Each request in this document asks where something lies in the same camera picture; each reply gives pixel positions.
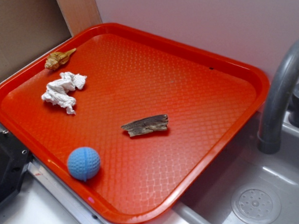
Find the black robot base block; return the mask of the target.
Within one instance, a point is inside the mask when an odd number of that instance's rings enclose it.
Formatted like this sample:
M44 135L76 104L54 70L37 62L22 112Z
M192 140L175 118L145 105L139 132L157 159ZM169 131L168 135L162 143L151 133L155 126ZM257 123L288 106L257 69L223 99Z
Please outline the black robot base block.
M0 208L19 194L31 155L11 132L0 132Z

